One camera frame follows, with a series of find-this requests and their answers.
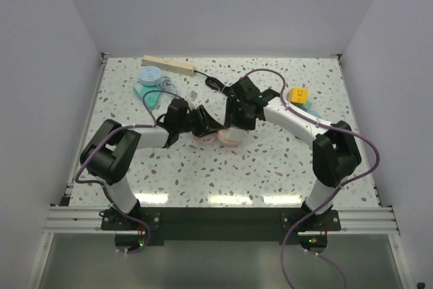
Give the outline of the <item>beige power strip red sockets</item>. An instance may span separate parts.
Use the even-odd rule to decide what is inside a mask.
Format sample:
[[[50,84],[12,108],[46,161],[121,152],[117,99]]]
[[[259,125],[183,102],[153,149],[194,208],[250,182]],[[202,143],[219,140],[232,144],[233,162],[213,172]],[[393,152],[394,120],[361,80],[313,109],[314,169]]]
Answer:
[[[195,66],[185,62],[178,62],[169,60],[166,58],[159,58],[150,55],[144,55],[141,59],[143,66],[155,66],[161,70],[167,72],[173,72],[177,74],[184,74],[187,76],[193,76],[195,74]]]

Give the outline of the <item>teal triangular power strip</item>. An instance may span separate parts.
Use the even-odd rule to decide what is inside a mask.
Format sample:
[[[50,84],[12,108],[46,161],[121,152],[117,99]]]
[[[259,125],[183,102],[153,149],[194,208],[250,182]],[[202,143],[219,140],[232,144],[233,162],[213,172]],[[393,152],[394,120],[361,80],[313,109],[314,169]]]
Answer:
[[[135,95],[141,100],[145,101],[147,107],[153,110],[158,105],[161,88],[157,86],[144,86],[141,83],[135,83],[133,85],[133,91]]]

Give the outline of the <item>yellow cube socket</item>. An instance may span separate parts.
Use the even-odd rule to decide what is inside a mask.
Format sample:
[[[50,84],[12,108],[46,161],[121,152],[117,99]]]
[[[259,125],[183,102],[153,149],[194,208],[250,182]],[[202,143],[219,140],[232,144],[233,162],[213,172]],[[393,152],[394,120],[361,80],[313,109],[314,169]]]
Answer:
[[[302,87],[293,87],[289,90],[287,99],[292,104],[306,104],[308,101],[308,90]]]

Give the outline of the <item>light teal charger plug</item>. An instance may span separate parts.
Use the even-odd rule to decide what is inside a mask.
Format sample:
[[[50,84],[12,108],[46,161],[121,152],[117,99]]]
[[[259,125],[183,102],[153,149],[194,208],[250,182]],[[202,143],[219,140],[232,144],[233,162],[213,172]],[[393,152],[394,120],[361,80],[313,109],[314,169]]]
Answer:
[[[312,103],[307,100],[304,104],[300,105],[300,108],[306,112],[308,112],[311,109]]]

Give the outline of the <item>white cube socket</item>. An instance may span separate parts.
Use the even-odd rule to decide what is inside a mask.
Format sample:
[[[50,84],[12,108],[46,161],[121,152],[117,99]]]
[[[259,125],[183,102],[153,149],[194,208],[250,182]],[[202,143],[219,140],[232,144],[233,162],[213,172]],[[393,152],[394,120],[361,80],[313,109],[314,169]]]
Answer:
[[[227,141],[240,143],[244,135],[245,131],[237,127],[229,127],[228,129],[225,129],[225,139]]]

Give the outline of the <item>blue charger plug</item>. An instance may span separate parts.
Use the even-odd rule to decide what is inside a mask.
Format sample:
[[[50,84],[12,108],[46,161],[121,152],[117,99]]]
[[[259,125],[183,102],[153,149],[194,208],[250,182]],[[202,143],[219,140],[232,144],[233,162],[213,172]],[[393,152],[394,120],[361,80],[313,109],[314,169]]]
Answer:
[[[321,115],[320,115],[316,110],[310,110],[309,113],[310,113],[312,116],[315,116],[315,117],[317,117],[317,118],[321,118]]]

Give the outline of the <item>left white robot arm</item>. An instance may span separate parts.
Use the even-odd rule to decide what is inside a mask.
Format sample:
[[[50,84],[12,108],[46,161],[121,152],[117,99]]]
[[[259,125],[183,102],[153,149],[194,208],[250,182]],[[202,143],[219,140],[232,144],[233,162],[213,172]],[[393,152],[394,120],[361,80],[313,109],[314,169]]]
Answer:
[[[102,186],[106,198],[118,211],[117,223],[124,229],[134,229],[140,222],[141,206],[127,181],[127,172],[135,152],[144,148],[169,148],[182,133],[205,137],[221,129],[223,125],[202,105],[190,108],[184,99],[172,100],[154,125],[123,126],[108,119],[82,151],[76,181],[82,183],[79,177],[83,171],[96,177],[92,182]]]

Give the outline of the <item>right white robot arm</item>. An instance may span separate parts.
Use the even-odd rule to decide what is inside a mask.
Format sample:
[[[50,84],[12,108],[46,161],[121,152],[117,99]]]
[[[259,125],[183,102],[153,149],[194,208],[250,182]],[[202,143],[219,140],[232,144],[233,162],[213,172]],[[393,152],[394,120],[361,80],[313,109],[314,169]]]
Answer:
[[[318,229],[325,223],[325,212],[332,206],[330,196],[361,163],[351,127],[344,121],[322,123],[301,109],[286,108],[280,93],[272,89],[260,91],[244,77],[232,84],[226,101],[225,139],[239,143],[246,131],[255,130],[257,120],[289,131],[311,149],[316,180],[302,204],[301,221],[307,229]]]

